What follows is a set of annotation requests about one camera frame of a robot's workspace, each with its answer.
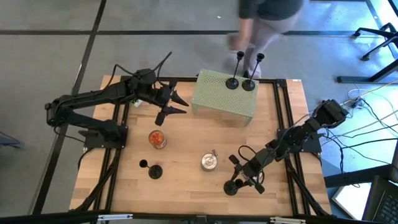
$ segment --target wooden table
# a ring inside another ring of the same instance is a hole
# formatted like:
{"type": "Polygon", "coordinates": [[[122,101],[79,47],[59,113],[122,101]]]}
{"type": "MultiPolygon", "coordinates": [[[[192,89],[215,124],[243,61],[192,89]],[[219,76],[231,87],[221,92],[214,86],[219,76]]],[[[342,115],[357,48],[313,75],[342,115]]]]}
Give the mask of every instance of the wooden table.
{"type": "MultiPolygon", "coordinates": [[[[102,86],[108,80],[109,76],[105,76],[102,86]]],[[[287,84],[294,120],[298,120],[308,113],[303,86],[300,80],[287,80],[287,84]]],[[[177,84],[178,94],[189,104],[194,86],[195,82],[177,84]]],[[[161,127],[155,125],[159,112],[156,106],[143,103],[138,108],[130,108],[128,139],[119,163],[112,212],[292,215],[284,161],[273,162],[264,169],[263,194],[254,187],[244,187],[233,197],[223,192],[223,184],[231,178],[234,167],[228,156],[235,154],[243,162],[238,156],[239,146],[246,144],[258,151],[276,136],[278,117],[271,84],[259,85],[256,112],[246,127],[243,127],[241,116],[206,108],[199,108],[198,113],[193,114],[191,108],[175,103],[170,105],[188,113],[168,116],[161,127]],[[155,129],[166,135],[164,149],[154,149],[148,142],[148,134],[155,129]],[[204,172],[200,167],[201,157],[212,149],[218,153],[219,164],[213,172],[204,172]],[[158,180],[150,179],[148,169],[139,167],[141,159],[146,159],[150,166],[162,166],[163,176],[158,180]]],[[[113,108],[108,104],[96,106],[93,117],[111,119],[113,108]]],[[[253,156],[252,152],[244,149],[242,154],[248,158],[253,156]]],[[[82,160],[70,208],[79,206],[97,184],[103,156],[104,149],[95,149],[82,160]]],[[[307,153],[301,153],[301,158],[306,186],[323,209],[330,213],[319,160],[307,153]]],[[[103,192],[100,208],[104,208],[107,187],[103,192]]],[[[299,211],[303,213],[297,186],[295,192],[299,211]]]]}

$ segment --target shoe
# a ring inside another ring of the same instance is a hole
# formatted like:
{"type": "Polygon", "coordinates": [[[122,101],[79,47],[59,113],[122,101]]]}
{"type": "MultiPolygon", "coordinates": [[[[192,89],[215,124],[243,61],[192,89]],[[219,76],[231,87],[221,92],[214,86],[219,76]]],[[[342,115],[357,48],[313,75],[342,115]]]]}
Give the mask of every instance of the shoe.
{"type": "Polygon", "coordinates": [[[247,70],[243,72],[243,78],[249,78],[249,72],[247,70]]]}

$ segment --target gray floor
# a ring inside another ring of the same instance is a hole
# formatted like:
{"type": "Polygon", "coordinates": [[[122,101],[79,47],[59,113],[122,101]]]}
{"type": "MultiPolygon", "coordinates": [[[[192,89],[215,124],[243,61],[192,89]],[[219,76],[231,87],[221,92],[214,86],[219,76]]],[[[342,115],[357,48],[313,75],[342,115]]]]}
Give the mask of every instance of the gray floor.
{"type": "MultiPolygon", "coordinates": [[[[374,0],[379,14],[388,11],[385,3],[374,0]]],[[[88,29],[92,28],[100,0],[49,1],[2,0],[0,29],[88,29]]],[[[395,17],[381,17],[396,22],[395,17]]],[[[376,28],[364,2],[312,1],[294,30],[355,30],[359,26],[376,28]]],[[[236,29],[236,3],[219,1],[113,0],[108,1],[100,30],[231,30],[236,29]]],[[[0,35],[0,130],[24,143],[23,149],[0,149],[0,217],[28,213],[37,181],[43,171],[54,133],[45,123],[44,104],[70,93],[88,40],[88,36],[1,36],[0,35]]],[[[299,78],[303,80],[308,108],[314,109],[324,99],[347,99],[352,84],[339,84],[340,75],[369,76],[393,61],[388,48],[362,62],[360,56],[382,42],[382,38],[361,36],[282,36],[264,52],[261,64],[264,78],[299,78]]],[[[193,77],[201,68],[232,73],[234,55],[225,46],[222,35],[130,35],[97,36],[81,92],[99,87],[104,74],[119,63],[131,70],[153,67],[169,51],[170,59],[162,69],[164,76],[193,77]]],[[[377,88],[378,85],[359,85],[377,88]]],[[[378,92],[393,101],[397,87],[378,92]]],[[[391,107],[380,96],[367,101],[381,118],[391,107]]],[[[93,109],[83,110],[92,114],[93,109]]],[[[336,128],[341,134],[375,121],[366,109],[354,111],[354,118],[336,128]]],[[[395,117],[386,120],[395,124],[395,117]]],[[[367,130],[381,127],[375,124],[367,130]]],[[[68,134],[78,136],[77,128],[68,134]]],[[[391,138],[381,131],[356,139],[341,139],[346,144],[379,138],[391,138]]],[[[358,147],[364,155],[390,162],[395,142],[358,147]]],[[[68,209],[77,173],[82,145],[66,140],[45,203],[44,212],[68,209]]],[[[345,149],[345,171],[378,166],[345,149]]],[[[323,147],[323,158],[339,166],[340,152],[334,143],[323,147]]]]}

